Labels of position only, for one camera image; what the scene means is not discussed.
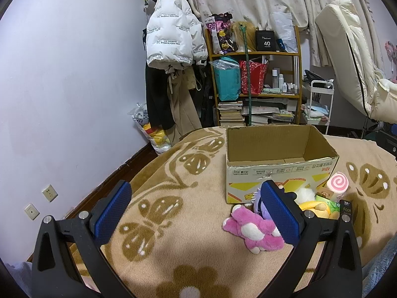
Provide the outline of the teal bag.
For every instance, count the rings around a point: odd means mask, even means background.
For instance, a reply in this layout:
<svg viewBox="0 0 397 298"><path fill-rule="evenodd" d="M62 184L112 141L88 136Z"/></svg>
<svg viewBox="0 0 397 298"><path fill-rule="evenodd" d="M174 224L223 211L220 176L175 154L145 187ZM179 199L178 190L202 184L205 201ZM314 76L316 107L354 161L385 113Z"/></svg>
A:
<svg viewBox="0 0 397 298"><path fill-rule="evenodd" d="M230 57L221 57L211 62L219 99L235 101L241 92L239 62Z"/></svg>

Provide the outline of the white fluffy penguin plush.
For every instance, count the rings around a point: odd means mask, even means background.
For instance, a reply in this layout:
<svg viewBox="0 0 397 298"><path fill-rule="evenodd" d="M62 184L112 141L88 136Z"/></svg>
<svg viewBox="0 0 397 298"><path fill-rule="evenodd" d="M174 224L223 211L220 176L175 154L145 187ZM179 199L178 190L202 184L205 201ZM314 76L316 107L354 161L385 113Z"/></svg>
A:
<svg viewBox="0 0 397 298"><path fill-rule="evenodd" d="M305 202L311 202L315 200L316 193L310 189L310 188L299 188L298 190L295 191L297 197L295 199L295 202L300 205Z"/></svg>

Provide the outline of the wooden bookshelf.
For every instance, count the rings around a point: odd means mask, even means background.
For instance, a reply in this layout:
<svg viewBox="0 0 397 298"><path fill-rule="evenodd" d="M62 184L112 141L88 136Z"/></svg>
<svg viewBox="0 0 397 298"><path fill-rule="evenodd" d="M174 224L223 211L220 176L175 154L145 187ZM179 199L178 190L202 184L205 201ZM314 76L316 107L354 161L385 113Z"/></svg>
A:
<svg viewBox="0 0 397 298"><path fill-rule="evenodd" d="M215 95L216 124L252 124L255 114L269 114L278 123L298 124L301 116L301 47L294 27L297 52L213 50L213 32L204 31Z"/></svg>

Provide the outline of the lower wall socket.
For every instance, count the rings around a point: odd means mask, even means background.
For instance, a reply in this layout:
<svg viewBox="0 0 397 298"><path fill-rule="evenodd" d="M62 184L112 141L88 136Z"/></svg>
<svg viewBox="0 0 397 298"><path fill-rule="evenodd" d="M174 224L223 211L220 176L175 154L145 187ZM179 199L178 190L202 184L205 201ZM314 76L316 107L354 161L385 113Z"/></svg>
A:
<svg viewBox="0 0 397 298"><path fill-rule="evenodd" d="M38 209L33 205L33 204L28 204L25 209L24 209L25 213L27 214L27 216L34 221L34 219L36 219L40 212L38 211Z"/></svg>

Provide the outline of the plastic bag with toys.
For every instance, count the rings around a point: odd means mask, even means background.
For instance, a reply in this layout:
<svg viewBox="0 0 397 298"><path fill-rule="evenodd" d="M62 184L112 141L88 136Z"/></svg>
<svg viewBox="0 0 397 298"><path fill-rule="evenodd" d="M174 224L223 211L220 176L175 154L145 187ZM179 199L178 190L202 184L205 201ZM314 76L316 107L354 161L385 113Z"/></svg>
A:
<svg viewBox="0 0 397 298"><path fill-rule="evenodd" d="M171 142L163 128L151 125L146 103L137 103L128 115L131 116L139 130L150 142L156 154L161 155L171 149Z"/></svg>

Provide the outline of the pink swirl roll plush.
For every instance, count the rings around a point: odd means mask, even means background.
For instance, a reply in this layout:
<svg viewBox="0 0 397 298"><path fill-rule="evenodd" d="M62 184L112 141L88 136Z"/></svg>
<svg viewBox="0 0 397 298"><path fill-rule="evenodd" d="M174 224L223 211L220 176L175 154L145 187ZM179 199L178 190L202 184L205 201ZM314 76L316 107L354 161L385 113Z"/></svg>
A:
<svg viewBox="0 0 397 298"><path fill-rule="evenodd" d="M342 173L336 172L326 182L322 194L328 200L338 202L348 190L349 179Z"/></svg>

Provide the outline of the upper wall socket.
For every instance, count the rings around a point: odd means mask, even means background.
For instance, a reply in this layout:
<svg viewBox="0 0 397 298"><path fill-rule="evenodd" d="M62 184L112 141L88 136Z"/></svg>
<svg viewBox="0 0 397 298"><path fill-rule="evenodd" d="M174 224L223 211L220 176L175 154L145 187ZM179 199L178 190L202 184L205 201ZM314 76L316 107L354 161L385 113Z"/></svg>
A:
<svg viewBox="0 0 397 298"><path fill-rule="evenodd" d="M54 187L49 184L43 191L42 194L48 200L48 202L52 202L55 200L56 197L58 197L57 191L55 191Z"/></svg>

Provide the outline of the yellow plush dog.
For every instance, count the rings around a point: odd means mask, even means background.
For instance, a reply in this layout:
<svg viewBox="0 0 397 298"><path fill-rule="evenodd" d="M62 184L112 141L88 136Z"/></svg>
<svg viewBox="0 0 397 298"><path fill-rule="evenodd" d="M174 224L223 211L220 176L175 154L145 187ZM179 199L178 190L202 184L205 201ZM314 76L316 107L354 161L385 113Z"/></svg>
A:
<svg viewBox="0 0 397 298"><path fill-rule="evenodd" d="M330 205L324 201L308 201L299 204L299 207L302 211L311 211L317 217L323 219L332 219L337 220L340 217L340 212L333 211Z"/></svg>

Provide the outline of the white rolling cart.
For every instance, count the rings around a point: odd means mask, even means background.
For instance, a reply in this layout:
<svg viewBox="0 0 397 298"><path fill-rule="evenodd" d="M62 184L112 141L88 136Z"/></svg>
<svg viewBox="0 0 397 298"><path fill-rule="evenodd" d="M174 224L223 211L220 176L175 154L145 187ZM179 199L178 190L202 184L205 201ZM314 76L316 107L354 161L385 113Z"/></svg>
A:
<svg viewBox="0 0 397 298"><path fill-rule="evenodd" d="M334 80L314 79L303 81L306 100L301 106L301 118L305 124L324 126L325 134L331 124L334 103Z"/></svg>

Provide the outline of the beige trench coat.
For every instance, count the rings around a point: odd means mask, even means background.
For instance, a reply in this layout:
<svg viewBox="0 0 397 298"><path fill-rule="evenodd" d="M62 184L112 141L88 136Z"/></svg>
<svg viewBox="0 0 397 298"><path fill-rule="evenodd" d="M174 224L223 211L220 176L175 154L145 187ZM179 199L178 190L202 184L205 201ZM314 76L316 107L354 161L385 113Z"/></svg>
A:
<svg viewBox="0 0 397 298"><path fill-rule="evenodd" d="M189 88L197 87L192 67L176 71L168 79L168 97L174 125L164 129L172 145L188 133L202 128Z"/></svg>

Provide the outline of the cardboard box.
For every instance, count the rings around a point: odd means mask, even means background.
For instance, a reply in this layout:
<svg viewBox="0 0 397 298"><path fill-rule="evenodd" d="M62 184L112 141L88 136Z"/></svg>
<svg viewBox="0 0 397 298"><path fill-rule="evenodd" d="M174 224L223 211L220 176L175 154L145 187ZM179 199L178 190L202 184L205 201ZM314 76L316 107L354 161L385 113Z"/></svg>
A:
<svg viewBox="0 0 397 298"><path fill-rule="evenodd" d="M251 202L266 180L286 192L317 190L339 159L334 147L312 125L269 124L228 128L225 132L228 204Z"/></svg>

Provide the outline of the red gift bag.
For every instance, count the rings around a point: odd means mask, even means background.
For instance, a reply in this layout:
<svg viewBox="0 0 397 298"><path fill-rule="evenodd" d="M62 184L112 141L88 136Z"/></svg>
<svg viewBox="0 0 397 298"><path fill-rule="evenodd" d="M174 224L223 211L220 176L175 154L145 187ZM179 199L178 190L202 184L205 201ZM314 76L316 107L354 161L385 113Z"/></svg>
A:
<svg viewBox="0 0 397 298"><path fill-rule="evenodd" d="M239 61L239 68L241 73L241 90L242 94L248 95L247 76L246 76L246 61ZM267 63L258 63L250 61L250 79L251 79L251 94L259 95L262 93L265 78L268 70Z"/></svg>

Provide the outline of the purple white-haired doll plush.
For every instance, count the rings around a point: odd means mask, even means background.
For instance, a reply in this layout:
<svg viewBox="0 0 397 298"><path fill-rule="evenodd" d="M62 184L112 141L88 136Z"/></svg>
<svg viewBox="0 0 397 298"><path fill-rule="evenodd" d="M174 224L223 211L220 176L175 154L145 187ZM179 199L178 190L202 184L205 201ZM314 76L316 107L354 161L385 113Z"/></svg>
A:
<svg viewBox="0 0 397 298"><path fill-rule="evenodd" d="M268 180L254 193L254 211L276 224L285 221L294 223L301 213L295 202L296 197L296 193L286 192Z"/></svg>

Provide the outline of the pink plush bear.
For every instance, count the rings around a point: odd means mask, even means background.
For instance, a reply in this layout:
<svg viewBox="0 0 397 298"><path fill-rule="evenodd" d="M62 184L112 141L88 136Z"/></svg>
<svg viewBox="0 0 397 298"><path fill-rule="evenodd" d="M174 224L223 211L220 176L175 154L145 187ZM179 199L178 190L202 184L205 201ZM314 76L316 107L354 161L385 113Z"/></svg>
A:
<svg viewBox="0 0 397 298"><path fill-rule="evenodd" d="M233 207L230 216L223 221L222 229L242 238L253 254L281 250L285 245L273 220L263 219L244 205Z"/></svg>

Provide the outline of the white puffer jacket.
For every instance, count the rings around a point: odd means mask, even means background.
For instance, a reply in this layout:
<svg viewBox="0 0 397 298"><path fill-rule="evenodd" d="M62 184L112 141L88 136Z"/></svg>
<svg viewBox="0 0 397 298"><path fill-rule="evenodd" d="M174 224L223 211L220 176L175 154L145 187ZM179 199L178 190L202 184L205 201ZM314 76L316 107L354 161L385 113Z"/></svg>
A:
<svg viewBox="0 0 397 298"><path fill-rule="evenodd" d="M202 23L188 0L157 0L146 27L147 65L167 72L207 60Z"/></svg>

